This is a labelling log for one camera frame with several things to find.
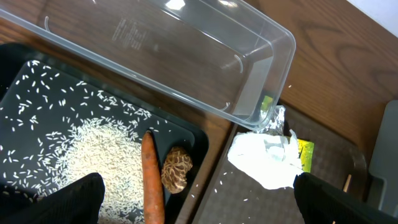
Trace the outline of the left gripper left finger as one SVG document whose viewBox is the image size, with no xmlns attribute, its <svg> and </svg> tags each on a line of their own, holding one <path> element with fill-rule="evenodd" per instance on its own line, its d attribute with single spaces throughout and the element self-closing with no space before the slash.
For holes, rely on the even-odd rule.
<svg viewBox="0 0 398 224">
<path fill-rule="evenodd" d="M 94 172 L 34 203 L 21 195 L 3 194 L 1 223 L 97 223 L 104 193 L 103 178 Z"/>
</svg>

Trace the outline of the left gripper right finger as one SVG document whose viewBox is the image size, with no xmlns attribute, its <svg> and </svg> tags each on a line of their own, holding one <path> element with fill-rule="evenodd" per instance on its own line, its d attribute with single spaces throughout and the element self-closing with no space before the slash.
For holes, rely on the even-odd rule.
<svg viewBox="0 0 398 224">
<path fill-rule="evenodd" d="M 397 218 L 360 202 L 308 172 L 295 177 L 294 197 L 306 224 L 397 224 Z"/>
</svg>

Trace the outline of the wooden chopstick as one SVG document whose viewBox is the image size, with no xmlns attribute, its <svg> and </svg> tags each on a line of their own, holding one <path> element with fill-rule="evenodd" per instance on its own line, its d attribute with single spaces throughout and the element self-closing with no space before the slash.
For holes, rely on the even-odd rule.
<svg viewBox="0 0 398 224">
<path fill-rule="evenodd" d="M 348 174 L 348 176 L 347 176 L 347 178 L 346 178 L 346 181 L 345 181 L 345 184 L 344 184 L 344 186 L 343 186 L 343 192 L 347 192 L 347 191 L 348 191 L 349 185 L 350 185 L 350 183 L 351 183 L 351 178 L 352 178 L 352 175 L 351 175 L 351 174 Z"/>
</svg>

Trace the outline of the yellow green snack packet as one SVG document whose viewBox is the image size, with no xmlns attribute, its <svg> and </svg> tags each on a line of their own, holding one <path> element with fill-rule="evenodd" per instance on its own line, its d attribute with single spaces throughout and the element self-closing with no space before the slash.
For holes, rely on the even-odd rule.
<svg viewBox="0 0 398 224">
<path fill-rule="evenodd" d="M 311 172 L 314 147 L 313 142 L 298 140 L 299 158 L 304 172 Z"/>
</svg>

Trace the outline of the white napkin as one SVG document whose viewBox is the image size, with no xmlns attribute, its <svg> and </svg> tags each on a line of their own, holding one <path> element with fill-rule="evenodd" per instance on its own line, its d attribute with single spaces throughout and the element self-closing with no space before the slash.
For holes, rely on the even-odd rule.
<svg viewBox="0 0 398 224">
<path fill-rule="evenodd" d="M 290 137 L 238 133 L 228 151 L 228 160 L 267 190 L 294 186 L 303 173 L 297 135 Z"/>
</svg>

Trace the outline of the orange carrot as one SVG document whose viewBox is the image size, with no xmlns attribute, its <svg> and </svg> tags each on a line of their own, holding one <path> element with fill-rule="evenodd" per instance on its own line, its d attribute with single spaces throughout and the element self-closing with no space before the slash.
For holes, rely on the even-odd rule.
<svg viewBox="0 0 398 224">
<path fill-rule="evenodd" d="M 146 224 L 164 224 L 165 208 L 160 170 L 152 132 L 147 130 L 141 144 L 144 188 L 144 220 Z"/>
</svg>

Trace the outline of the cooked white rice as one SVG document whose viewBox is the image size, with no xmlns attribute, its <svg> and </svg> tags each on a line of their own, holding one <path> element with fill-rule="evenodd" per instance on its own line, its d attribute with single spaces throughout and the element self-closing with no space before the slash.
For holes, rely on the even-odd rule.
<svg viewBox="0 0 398 224">
<path fill-rule="evenodd" d="M 55 193 L 87 174 L 97 172 L 105 185 L 99 222 L 143 223 L 143 135 L 140 141 L 134 141 L 119 125 L 85 120 L 81 126 L 72 128 L 70 143 L 60 149 L 61 154 L 56 159 L 60 172 L 55 174 L 55 191 L 49 194 L 39 192 L 30 203 Z"/>
</svg>

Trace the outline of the foil wrapper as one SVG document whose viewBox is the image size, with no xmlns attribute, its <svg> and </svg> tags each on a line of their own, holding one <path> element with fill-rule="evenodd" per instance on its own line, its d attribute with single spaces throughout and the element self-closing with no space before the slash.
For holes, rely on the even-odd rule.
<svg viewBox="0 0 398 224">
<path fill-rule="evenodd" d="M 274 112 L 271 114 L 271 118 L 268 124 L 257 133 L 268 134 L 271 136 L 283 136 L 284 135 L 284 123 L 285 123 L 285 107 L 277 105 Z"/>
</svg>

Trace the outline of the brown mushroom food scrap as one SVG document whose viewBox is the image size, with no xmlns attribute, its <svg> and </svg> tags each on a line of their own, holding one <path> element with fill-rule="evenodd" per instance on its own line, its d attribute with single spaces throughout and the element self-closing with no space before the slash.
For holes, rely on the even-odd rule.
<svg viewBox="0 0 398 224">
<path fill-rule="evenodd" d="M 192 167 L 192 158 L 183 147 L 171 148 L 161 171 L 161 181 L 164 187 L 171 194 L 182 192 L 187 186 L 187 173 Z"/>
</svg>

